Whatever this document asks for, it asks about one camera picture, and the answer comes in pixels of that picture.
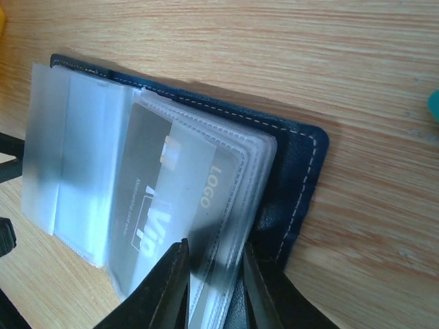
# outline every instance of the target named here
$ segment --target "teal object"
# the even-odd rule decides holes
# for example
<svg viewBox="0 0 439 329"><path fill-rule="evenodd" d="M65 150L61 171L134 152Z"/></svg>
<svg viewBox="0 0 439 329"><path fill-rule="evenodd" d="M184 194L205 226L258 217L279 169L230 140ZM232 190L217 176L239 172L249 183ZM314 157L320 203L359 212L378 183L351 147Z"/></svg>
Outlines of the teal object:
<svg viewBox="0 0 439 329"><path fill-rule="evenodd" d="M428 99L428 108L430 109L436 120L439 121L439 90L431 94Z"/></svg>

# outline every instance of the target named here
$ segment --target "wooden table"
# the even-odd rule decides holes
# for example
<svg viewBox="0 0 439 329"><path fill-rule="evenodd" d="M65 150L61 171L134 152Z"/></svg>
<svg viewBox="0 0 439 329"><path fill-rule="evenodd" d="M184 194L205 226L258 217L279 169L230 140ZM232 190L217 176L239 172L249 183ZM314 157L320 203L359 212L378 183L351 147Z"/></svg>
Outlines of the wooden table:
<svg viewBox="0 0 439 329"><path fill-rule="evenodd" d="M32 62L94 58L323 127L331 138L287 275L341 328L439 328L437 0L3 0L0 131L25 137ZM117 304L20 214L0 286L33 328L92 328Z"/></svg>

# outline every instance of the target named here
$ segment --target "leather cover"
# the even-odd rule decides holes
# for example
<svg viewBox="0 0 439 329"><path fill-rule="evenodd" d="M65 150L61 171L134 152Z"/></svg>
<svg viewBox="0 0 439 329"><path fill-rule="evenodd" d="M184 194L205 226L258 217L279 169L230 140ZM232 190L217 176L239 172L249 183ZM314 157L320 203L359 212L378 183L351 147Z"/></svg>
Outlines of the leather cover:
<svg viewBox="0 0 439 329"><path fill-rule="evenodd" d="M50 64L62 65L121 84L146 88L184 105L275 136L278 149L250 238L261 245L282 269L285 268L309 209L329 146L329 138L322 129L60 54L53 54ZM244 286L240 277L233 293L225 328L245 327Z"/></svg>

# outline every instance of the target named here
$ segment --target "vip card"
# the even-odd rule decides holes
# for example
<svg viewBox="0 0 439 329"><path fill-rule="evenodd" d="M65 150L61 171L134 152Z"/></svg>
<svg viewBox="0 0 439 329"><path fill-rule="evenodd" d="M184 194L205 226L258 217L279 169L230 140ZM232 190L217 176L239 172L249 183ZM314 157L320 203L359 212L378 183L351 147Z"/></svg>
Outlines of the vip card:
<svg viewBox="0 0 439 329"><path fill-rule="evenodd" d="M172 243L186 237L192 272L207 275L245 169L240 152L185 122L133 105L108 262L122 297L137 288ZM191 300L196 298L192 293Z"/></svg>

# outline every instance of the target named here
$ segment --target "white stitching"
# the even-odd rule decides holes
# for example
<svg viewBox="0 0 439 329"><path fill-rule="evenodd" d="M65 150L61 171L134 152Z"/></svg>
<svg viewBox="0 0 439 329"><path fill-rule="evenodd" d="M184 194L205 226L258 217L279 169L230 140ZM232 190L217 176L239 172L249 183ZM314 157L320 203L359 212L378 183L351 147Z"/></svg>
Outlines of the white stitching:
<svg viewBox="0 0 439 329"><path fill-rule="evenodd" d="M303 182L302 182L302 190L300 191L299 198L297 199L296 206L294 207L294 212L293 212L293 215L292 215L292 220L291 220L291 222L289 223L289 225L288 225L288 229L287 229L287 231L285 232L285 235L284 235L283 238L282 238L282 243L281 243L281 245L279 246L279 251L277 251L276 260L278 260L278 259L279 259L279 256L281 255L281 251L282 251L283 244L285 243L285 239L287 238L287 235L289 234L289 230L291 229L291 226L293 225L294 217L296 216L297 209L298 209L298 207L299 207L299 205L300 205L300 201L302 201L303 192L305 192L305 187L306 187L306 183L307 183L307 180L308 180L308 175L309 175L309 172L311 171L311 165L313 164L314 156L316 156L317 141L316 141L315 138L314 138L313 136L311 136L311 135L309 135L308 137L309 137L310 139L312 139L312 141L313 141L313 147L314 147L314 149L313 149L313 154L312 154L311 158L309 159L309 163L308 163L308 171L307 171L307 174L305 175L305 177L303 178Z"/></svg>
<svg viewBox="0 0 439 329"><path fill-rule="evenodd" d="M79 66L79 65L75 65L75 64L68 63L68 62L64 62L62 60L54 60L54 62L52 63L52 66L56 65L57 63L62 63L64 65L66 65L66 66L74 67L74 68L77 68L77 69L79 69L81 71L90 72L90 73L98 74L98 75L100 75L102 77L106 77L106 75L104 75L103 73L100 73L97 70L87 69L87 68L84 68L84 67ZM150 90L159 91L161 93L164 93L165 95L175 96L175 94L167 93L167 92L165 92L163 90L152 88L152 87L150 87L148 85L145 85L145 84L139 84L137 82L132 82L130 80L121 79L119 77L113 77L113 79L119 80L119 81L122 81L122 82L126 82L127 84L134 84L136 86L141 86L141 87L144 87L144 88L147 88L147 89L150 89ZM190 101L191 103L196 103L196 101L194 101L192 99L189 99L189 98L179 97L179 99L184 100L184 101ZM206 107L210 107L210 108L212 108L214 110L218 110L220 112L223 112L223 110L221 108L216 108L215 106L210 106L210 105L205 104L205 103L198 103L198 104L199 105L204 105ZM238 114L238 116L241 117L241 118L244 118L244 116L242 114ZM245 117L245 118L247 120L253 120L255 123L261 123L259 120L256 120L256 119L253 119L253 118L250 118L250 117ZM266 126L271 126L274 129L280 129L281 131L288 130L287 128L279 128L276 125L270 125L269 123L266 123L266 122L262 122L262 124L266 125ZM307 174L305 175L305 177L303 178L303 181L302 181L302 190L300 191L299 198L297 200L296 206L294 207L294 211L293 211L293 214L292 214L292 217L291 217L291 221L290 221L290 223L288 225L288 229L287 229L287 231L285 232L285 235L282 238L281 245L279 246L279 251L278 251L278 253L276 255L276 260L278 260L279 256L281 255L282 248L283 248L283 245L285 243L285 239L287 238L287 236L289 234L289 230L291 229L291 227L293 225L293 222L294 222L294 219L296 217L296 213L297 213L298 207L300 205L300 202L302 201L303 193L305 192L305 187L306 187L306 183L307 183L307 180L308 180L308 175L311 172L311 166L312 166L312 164L314 162L314 157L316 156L316 152L317 152L317 140L312 135L306 135L306 134L304 134L302 132L297 132L296 130L288 130L288 131L291 132L292 134L299 134L301 136L310 138L313 141L313 153L311 155L311 158L309 159Z"/></svg>

